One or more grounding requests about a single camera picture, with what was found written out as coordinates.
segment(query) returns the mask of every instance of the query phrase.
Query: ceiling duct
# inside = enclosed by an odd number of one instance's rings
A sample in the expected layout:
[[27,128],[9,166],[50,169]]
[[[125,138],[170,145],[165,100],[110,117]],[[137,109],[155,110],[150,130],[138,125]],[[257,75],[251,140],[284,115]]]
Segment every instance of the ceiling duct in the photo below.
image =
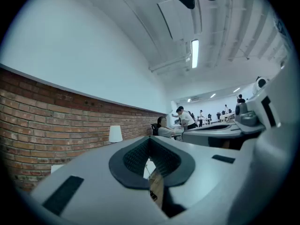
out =
[[191,102],[198,102],[200,98],[198,96],[191,97]]
[[179,0],[167,0],[158,3],[173,41],[190,42],[194,35],[202,31],[200,2],[193,10],[188,9]]
[[186,53],[185,56],[181,56],[179,58],[169,60],[167,62],[163,62],[163,63],[158,64],[156,66],[152,66],[152,67],[149,68],[149,70],[151,72],[154,72],[154,71],[157,71],[159,69],[166,68],[166,67],[169,67],[169,66],[178,65],[178,64],[180,65],[179,66],[180,68],[188,68],[188,67],[191,66],[191,62],[190,62],[191,60],[188,59],[192,55],[192,43],[191,42],[186,42],[185,53]]
[[185,98],[182,98],[182,99],[179,100],[179,102],[177,104],[185,103],[185,102],[187,102],[187,100]]

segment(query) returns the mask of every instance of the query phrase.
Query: brick wall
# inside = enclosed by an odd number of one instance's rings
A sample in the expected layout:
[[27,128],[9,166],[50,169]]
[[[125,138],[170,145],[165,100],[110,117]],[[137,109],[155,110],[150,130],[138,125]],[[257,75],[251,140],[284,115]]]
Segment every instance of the brick wall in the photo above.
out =
[[51,165],[109,145],[111,125],[123,139],[152,133],[162,114],[81,96],[0,70],[0,150],[11,177],[32,190]]

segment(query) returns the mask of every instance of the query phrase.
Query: white table lamp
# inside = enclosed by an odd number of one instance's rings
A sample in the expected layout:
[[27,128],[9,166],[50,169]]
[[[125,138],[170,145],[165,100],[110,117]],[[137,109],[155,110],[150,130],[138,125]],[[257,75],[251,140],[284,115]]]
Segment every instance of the white table lamp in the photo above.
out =
[[111,126],[109,130],[109,138],[108,140],[111,143],[117,143],[123,141],[121,127],[120,126]]

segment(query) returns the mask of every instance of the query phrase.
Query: ceiling light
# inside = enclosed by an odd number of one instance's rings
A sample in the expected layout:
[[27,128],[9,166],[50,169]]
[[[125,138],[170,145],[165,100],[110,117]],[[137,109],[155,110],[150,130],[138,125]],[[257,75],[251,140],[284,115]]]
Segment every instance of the ceiling light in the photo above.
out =
[[199,40],[192,41],[192,68],[196,68],[198,64]]

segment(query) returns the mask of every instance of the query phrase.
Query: office chair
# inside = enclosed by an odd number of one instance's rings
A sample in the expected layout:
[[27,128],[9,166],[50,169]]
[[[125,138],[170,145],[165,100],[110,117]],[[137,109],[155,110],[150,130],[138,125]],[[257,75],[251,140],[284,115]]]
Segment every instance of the office chair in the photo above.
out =
[[208,123],[210,124],[210,121],[211,121],[211,114],[208,114],[208,115],[207,115],[207,118],[209,119],[209,120],[208,120]]
[[158,124],[157,123],[153,123],[151,124],[152,127],[152,134],[153,136],[158,136]]

